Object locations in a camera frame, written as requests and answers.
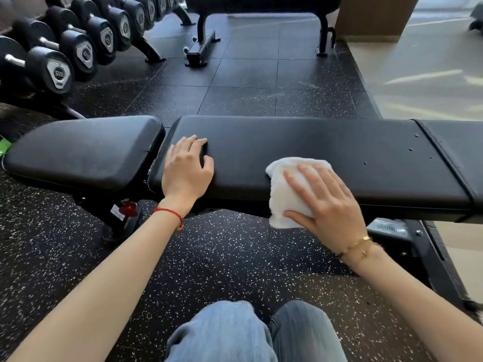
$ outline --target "forearm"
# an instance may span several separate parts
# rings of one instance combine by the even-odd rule
[[[483,327],[400,267],[381,248],[354,271],[385,296],[439,362],[483,360]]]
[[[178,224],[172,213],[154,213],[42,320],[8,362],[104,361]]]

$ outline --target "green object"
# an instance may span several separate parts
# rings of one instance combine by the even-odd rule
[[[10,148],[11,143],[6,139],[0,139],[0,157]]]

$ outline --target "white towel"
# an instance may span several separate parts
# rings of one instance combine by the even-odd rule
[[[315,163],[331,168],[330,164],[325,160],[303,159],[301,157],[284,157],[283,159],[274,161],[267,166],[265,172],[271,178],[269,206],[272,216],[269,219],[270,226],[275,227],[276,229],[302,227],[298,223],[284,216],[284,212],[287,210],[297,211],[306,216],[313,217],[308,206],[288,185],[284,177],[284,171],[287,170],[300,183],[310,189],[309,183],[307,183],[305,177],[299,172],[297,165],[312,165]]]

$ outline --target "finger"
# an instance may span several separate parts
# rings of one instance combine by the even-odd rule
[[[302,198],[312,213],[316,213],[317,197],[315,194],[304,185],[300,184],[297,179],[295,179],[295,177],[288,171],[284,171],[284,177],[290,188],[292,188],[294,192],[297,193],[300,198]]]
[[[328,197],[330,192],[317,171],[312,170],[310,167],[303,164],[298,165],[297,169],[299,169],[299,171],[305,177],[317,198],[325,199]]]
[[[311,231],[316,235],[317,233],[317,225],[315,224],[315,220],[310,218],[309,216],[305,216],[296,211],[285,211],[284,216],[292,219],[300,226],[305,227],[307,230]]]
[[[191,145],[193,145],[193,142],[195,141],[196,141],[195,134],[185,139],[184,142],[181,144],[180,152],[188,152],[189,149],[191,148]]]
[[[205,155],[203,157],[203,170],[211,173],[213,175],[214,173],[214,160],[213,157],[210,157],[208,155]]]
[[[166,167],[170,163],[171,156],[173,154],[173,149],[174,149],[174,145],[171,145],[168,151],[166,152],[166,156],[164,157],[164,167]]]
[[[341,188],[335,181],[335,178],[329,173],[329,169],[327,167],[321,164],[314,164],[313,168],[317,170],[317,173],[322,178],[327,189],[329,189],[330,194],[332,194],[335,198],[342,198],[344,196]]]
[[[182,137],[177,143],[176,145],[174,145],[174,148],[173,148],[173,152],[172,152],[172,156],[176,156],[178,154],[178,152],[180,151],[180,148],[181,148],[181,145],[183,144],[184,140],[186,139],[186,137]]]
[[[206,142],[208,142],[208,139],[197,139],[191,145],[191,148],[189,149],[190,153],[195,156],[199,156],[199,153],[202,151],[202,147]]]
[[[344,193],[349,198],[354,198],[351,190],[347,187],[347,185],[342,181],[342,179],[335,173],[334,170],[329,170],[330,175],[334,178],[338,186],[340,187],[342,193]]]

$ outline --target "gym floor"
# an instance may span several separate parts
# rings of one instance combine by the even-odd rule
[[[316,57],[313,16],[214,15],[211,28],[222,39],[207,67],[184,66],[196,26],[169,15],[148,34],[165,63],[150,66],[135,48],[119,53],[69,105],[87,117],[152,114],[166,127],[185,114],[381,117],[347,46]],[[0,134],[12,141],[49,121],[0,105]],[[142,205],[145,214],[154,207]],[[69,196],[0,173],[0,361],[109,255],[100,228]],[[348,361],[432,360],[386,301],[307,232],[226,210],[190,218],[173,236],[109,360],[162,360],[175,328],[222,299],[250,301],[264,322],[291,299],[314,304],[332,320]]]

